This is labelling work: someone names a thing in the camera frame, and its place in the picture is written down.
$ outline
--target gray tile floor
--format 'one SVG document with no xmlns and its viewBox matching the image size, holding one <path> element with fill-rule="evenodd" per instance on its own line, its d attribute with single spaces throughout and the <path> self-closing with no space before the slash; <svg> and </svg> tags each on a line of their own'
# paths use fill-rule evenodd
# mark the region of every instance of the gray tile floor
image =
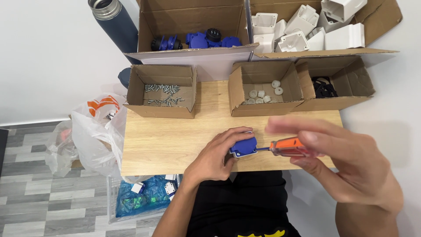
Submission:
<svg viewBox="0 0 421 237">
<path fill-rule="evenodd" d="M 10 129 L 0 177 L 0 237 L 148 237 L 160 218 L 109 225 L 106 178 L 83 168 L 55 177 L 44 145 L 55 126 Z"/>
</svg>

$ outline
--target transparent plastic bag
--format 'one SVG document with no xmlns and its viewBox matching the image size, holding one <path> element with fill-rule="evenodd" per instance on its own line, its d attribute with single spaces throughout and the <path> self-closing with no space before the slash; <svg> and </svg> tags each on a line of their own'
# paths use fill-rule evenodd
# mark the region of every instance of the transparent plastic bag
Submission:
<svg viewBox="0 0 421 237">
<path fill-rule="evenodd" d="M 87 170 L 104 176 L 124 179 L 130 183 L 144 181 L 152 175 L 121 177 L 124 133 L 127 108 L 125 98 L 113 93 L 103 93 L 82 103 L 72 111 L 73 141 L 79 159 Z M 114 117 L 107 119 L 110 113 Z"/>
<path fill-rule="evenodd" d="M 137 194 L 131 191 L 133 184 L 121 181 L 115 206 L 115 217 L 137 215 L 168 207 L 170 199 L 164 188 L 167 182 L 165 175 L 155 175 L 143 181 L 145 189 L 141 194 Z"/>
<path fill-rule="evenodd" d="M 79 157 L 72 139 L 72 121 L 59 123 L 45 145 L 45 164 L 53 175 L 64 177 L 70 171 L 72 162 Z"/>
</svg>

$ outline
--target white plastic basket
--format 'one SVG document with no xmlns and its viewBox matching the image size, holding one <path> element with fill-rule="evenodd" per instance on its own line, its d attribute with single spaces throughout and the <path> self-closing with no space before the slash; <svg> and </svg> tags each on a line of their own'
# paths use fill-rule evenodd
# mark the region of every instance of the white plastic basket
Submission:
<svg viewBox="0 0 421 237">
<path fill-rule="evenodd" d="M 108 224 L 126 221 L 126 220 L 143 220 L 147 218 L 162 216 L 166 208 L 140 213 L 138 215 L 115 217 L 115 206 L 117 203 L 118 189 L 120 189 L 121 180 L 107 176 L 107 213 Z"/>
</svg>

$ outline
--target screwdriver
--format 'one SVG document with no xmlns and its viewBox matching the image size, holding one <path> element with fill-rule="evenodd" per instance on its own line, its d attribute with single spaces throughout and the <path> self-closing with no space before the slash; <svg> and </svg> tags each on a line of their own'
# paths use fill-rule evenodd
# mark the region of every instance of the screwdriver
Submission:
<svg viewBox="0 0 421 237">
<path fill-rule="evenodd" d="M 273 141 L 270 147 L 257 148 L 256 151 L 271 151 L 275 156 L 286 157 L 322 157 L 325 156 L 317 151 L 307 149 L 298 139 L 290 137 Z"/>
</svg>

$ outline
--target wooden table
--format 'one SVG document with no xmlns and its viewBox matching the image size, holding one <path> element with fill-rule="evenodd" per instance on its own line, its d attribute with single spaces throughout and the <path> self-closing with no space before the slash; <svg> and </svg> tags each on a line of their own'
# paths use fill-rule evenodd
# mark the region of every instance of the wooden table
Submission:
<svg viewBox="0 0 421 237">
<path fill-rule="evenodd" d="M 265 134 L 268 116 L 231 117 L 227 86 L 228 81 L 197 83 L 195 119 L 144 118 L 128 110 L 121 175 L 182 174 L 210 140 L 230 127 L 254 128 L 258 148 L 291 136 Z M 325 119 L 342 126 L 338 110 L 291 115 Z M 334 167 L 329 157 L 321 160 Z M 299 167 L 290 164 L 289 158 L 261 151 L 240 158 L 233 171 L 293 169 Z"/>
</svg>

